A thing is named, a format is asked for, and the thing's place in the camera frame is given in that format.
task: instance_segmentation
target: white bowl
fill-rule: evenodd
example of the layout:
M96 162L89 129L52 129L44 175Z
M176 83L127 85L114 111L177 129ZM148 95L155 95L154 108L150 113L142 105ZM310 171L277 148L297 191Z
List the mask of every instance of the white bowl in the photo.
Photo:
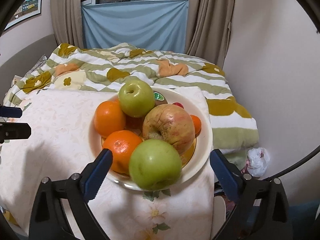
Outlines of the white bowl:
M173 187L175 185L181 184L188 179L192 178L194 175L197 174L197 172L203 167L203 165L206 163L207 159L209 158L210 151L212 148L212 128L209 122L209 119L205 116L205 114L188 98L184 97L183 95L180 95L179 93L175 92L171 89L164 89L164 88L156 88L152 87L154 91L159 92L162 94L165 99L168 101L168 104L172 104L174 102L179 102L183 105L184 109L189 113L196 115L201 120L201 132L197 136L196 139L196 149L194 151L194 154L190 161L182 168L181 177L178 180L177 183L174 185L171 185L169 187ZM101 137L96 132L92 131L90 134L90 145L92 149L92 153L90 158L94 159L97 154L100 153L102 150L101 145ZM133 189L133 190L139 190L139 191L146 191L137 186L129 177L123 176L121 174L118 174L112 170L110 170L107 174L107 178L114 183L117 183L123 187Z

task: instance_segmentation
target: green apple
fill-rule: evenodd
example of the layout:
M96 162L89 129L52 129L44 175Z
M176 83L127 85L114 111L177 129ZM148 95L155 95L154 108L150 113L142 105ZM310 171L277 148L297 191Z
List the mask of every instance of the green apple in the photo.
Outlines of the green apple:
M152 88L142 80L128 81L118 97L122 111L135 118L145 116L156 103Z
M161 190L176 183L181 170L177 150L162 140L150 139L140 143L130 157L131 179L145 190Z

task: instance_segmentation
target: red cherry tomato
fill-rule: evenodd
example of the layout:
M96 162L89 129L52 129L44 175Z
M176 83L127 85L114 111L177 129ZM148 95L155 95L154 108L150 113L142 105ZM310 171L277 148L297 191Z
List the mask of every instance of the red cherry tomato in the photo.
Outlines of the red cherry tomato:
M173 105L180 106L180 107L182 107L182 108L184 109L183 105L182 105L182 104L180 104L180 103L178 103L178 102L173 103Z

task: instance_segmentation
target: framed picture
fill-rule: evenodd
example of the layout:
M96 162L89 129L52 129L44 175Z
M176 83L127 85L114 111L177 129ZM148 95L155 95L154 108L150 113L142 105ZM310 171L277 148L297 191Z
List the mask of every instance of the framed picture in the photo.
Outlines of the framed picture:
M42 0L25 0L23 4L19 7L19 9L12 16L5 30L25 19L40 14L41 1Z

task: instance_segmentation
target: blue gripper jaw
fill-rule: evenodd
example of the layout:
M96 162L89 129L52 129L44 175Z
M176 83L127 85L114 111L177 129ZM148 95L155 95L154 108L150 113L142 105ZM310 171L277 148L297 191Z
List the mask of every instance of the blue gripper jaw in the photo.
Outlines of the blue gripper jaw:
M228 162L220 150L213 150L210 153L210 165L228 199L237 203L244 189L244 181L239 169Z
M89 163L81 173L80 190L86 203L96 197L111 165L112 152L103 149L93 163Z
M19 107L0 106L0 116L20 118L22 116L22 110Z

